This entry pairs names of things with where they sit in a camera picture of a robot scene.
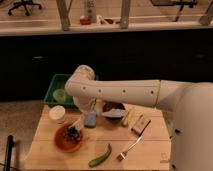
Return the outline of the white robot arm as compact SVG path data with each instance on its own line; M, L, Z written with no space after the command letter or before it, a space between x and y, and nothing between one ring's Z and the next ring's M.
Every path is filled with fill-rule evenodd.
M169 171L213 171L213 83L168 80L99 81L80 65L65 83L75 105L88 111L101 99L173 115Z

